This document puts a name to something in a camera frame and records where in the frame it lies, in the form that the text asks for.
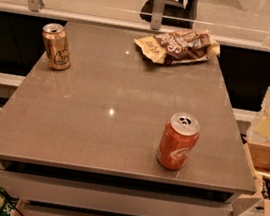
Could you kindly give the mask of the brown chip bag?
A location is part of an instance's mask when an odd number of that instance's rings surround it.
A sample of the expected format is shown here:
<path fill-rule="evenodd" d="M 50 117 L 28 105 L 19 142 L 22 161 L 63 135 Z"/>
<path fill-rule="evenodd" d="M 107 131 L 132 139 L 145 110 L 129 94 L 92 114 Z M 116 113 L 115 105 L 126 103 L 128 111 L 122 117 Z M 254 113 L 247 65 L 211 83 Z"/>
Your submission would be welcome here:
<path fill-rule="evenodd" d="M 219 43 L 207 30 L 180 30 L 135 39 L 144 56 L 155 64 L 207 61 L 220 54 Z"/>

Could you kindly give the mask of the orange soda can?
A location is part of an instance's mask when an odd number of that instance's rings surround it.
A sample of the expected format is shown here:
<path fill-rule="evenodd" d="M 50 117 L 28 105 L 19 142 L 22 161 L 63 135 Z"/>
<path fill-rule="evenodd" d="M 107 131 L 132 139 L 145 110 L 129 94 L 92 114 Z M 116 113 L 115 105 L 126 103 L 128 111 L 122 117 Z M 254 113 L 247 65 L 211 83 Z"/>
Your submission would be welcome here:
<path fill-rule="evenodd" d="M 158 147 L 158 162 L 169 170 L 181 169 L 198 141 L 199 130 L 199 122 L 191 114 L 173 114 L 164 127 Z"/>

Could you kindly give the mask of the gold soda can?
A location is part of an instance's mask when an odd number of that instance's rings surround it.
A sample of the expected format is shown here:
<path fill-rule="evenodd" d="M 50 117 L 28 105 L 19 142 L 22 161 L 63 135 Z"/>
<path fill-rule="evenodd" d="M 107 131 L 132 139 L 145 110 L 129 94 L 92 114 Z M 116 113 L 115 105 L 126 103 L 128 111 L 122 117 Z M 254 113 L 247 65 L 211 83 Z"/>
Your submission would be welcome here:
<path fill-rule="evenodd" d="M 71 66 L 67 35 L 63 25 L 49 23 L 43 27 L 42 36 L 49 67 L 53 70 L 64 70 Z"/>

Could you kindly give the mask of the black office chair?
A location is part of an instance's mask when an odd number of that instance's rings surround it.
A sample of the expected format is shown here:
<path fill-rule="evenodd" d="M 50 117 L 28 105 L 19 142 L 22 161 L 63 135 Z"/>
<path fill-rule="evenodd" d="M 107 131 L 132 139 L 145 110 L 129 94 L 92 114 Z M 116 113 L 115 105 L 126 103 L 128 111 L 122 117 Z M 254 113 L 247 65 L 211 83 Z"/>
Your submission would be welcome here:
<path fill-rule="evenodd" d="M 165 0 L 163 19 L 165 26 L 191 29 L 196 21 L 199 0 Z"/>

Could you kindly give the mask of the grey drawer cabinet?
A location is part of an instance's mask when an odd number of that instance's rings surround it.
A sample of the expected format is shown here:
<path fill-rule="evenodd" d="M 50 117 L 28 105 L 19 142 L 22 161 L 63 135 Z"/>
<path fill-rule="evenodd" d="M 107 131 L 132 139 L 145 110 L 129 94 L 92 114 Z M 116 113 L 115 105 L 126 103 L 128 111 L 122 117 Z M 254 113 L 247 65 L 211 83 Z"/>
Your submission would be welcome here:
<path fill-rule="evenodd" d="M 227 216 L 232 207 L 186 196 L 0 170 L 0 184 L 27 216 Z"/>

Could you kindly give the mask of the middle metal railing bracket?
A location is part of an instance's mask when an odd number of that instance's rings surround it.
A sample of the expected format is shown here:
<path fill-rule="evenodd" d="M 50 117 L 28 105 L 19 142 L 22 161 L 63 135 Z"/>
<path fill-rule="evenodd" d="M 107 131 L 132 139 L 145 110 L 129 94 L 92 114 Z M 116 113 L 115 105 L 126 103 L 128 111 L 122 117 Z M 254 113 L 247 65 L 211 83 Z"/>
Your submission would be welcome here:
<path fill-rule="evenodd" d="M 162 26 L 164 5 L 165 0 L 154 0 L 150 24 L 151 30 L 160 30 L 160 27 Z"/>

